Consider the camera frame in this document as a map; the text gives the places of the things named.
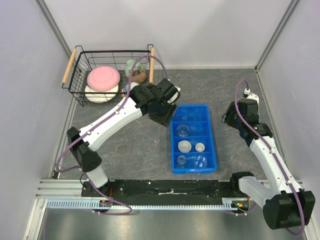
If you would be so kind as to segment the clear glass flask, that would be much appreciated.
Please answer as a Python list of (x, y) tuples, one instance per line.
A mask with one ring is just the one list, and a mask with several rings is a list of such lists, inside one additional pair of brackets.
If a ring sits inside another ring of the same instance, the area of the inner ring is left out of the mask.
[(188, 124), (179, 124), (175, 129), (177, 137), (188, 137), (191, 134), (191, 128)]

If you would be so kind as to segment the white ceramic evaporating dish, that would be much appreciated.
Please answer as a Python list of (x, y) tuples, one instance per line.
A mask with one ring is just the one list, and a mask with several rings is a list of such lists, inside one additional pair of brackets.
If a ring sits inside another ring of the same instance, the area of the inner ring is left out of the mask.
[(181, 140), (177, 147), (180, 152), (189, 153), (192, 149), (192, 144), (188, 140)]

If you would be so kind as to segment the white ceramic crucible cup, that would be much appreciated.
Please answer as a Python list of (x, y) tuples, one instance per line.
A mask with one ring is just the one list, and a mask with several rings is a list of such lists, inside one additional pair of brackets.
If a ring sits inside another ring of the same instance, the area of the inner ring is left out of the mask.
[(195, 145), (195, 150), (197, 151), (197, 152), (204, 152), (205, 151), (205, 149), (206, 149), (206, 147), (205, 147), (205, 145), (203, 144), (203, 143), (201, 143), (201, 142), (198, 142), (196, 145)]

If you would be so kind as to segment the blue plastic compartment bin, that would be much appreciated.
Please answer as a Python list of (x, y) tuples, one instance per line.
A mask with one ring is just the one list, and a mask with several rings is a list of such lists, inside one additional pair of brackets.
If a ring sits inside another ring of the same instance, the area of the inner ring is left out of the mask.
[[(176, 136), (176, 128), (179, 124), (190, 126), (190, 136)], [(187, 140), (191, 143), (192, 149), (188, 153), (180, 152), (178, 143)], [(197, 143), (205, 145), (204, 152), (197, 152)], [(173, 174), (212, 174), (218, 168), (214, 133), (211, 124), (209, 107), (206, 104), (181, 104), (170, 122), (170, 150), (171, 169)], [(177, 168), (177, 158), (180, 155), (186, 157), (184, 168)], [(207, 158), (206, 168), (195, 168), (195, 159), (203, 155)]]

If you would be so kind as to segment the clear glass jar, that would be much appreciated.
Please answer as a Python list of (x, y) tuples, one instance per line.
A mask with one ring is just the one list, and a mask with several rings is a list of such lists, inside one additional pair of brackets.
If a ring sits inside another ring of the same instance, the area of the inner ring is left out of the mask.
[(185, 165), (186, 165), (186, 162), (187, 162), (187, 158), (185, 155), (179, 155), (177, 160), (176, 160), (176, 165), (177, 165), (177, 168), (184, 168)]

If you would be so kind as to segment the clear glass beaker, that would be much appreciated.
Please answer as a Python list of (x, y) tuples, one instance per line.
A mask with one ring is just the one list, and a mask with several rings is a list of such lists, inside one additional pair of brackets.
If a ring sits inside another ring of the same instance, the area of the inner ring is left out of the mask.
[(194, 161), (194, 167), (204, 169), (207, 167), (208, 161), (204, 155), (198, 155)]

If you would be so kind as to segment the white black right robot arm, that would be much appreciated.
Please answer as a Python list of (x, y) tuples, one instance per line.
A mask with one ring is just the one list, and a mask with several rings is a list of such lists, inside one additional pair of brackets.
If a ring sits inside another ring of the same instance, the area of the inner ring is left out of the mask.
[(304, 228), (310, 222), (316, 198), (295, 180), (276, 147), (266, 123), (260, 122), (259, 103), (248, 97), (232, 101), (222, 116), (222, 122), (237, 129), (258, 159), (269, 186), (264, 186), (247, 172), (232, 174), (229, 191), (235, 197), (246, 194), (262, 209), (272, 230)]

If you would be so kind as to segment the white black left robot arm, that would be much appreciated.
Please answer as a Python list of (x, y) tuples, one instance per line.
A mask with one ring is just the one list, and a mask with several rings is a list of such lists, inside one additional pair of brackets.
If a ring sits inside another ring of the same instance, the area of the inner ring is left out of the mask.
[(81, 129), (71, 127), (67, 131), (70, 152), (78, 167), (93, 183), (92, 191), (99, 197), (110, 191), (109, 179), (102, 167), (97, 150), (112, 135), (140, 117), (148, 118), (168, 127), (178, 105), (181, 89), (166, 78), (157, 85), (136, 85), (128, 91), (114, 108)]

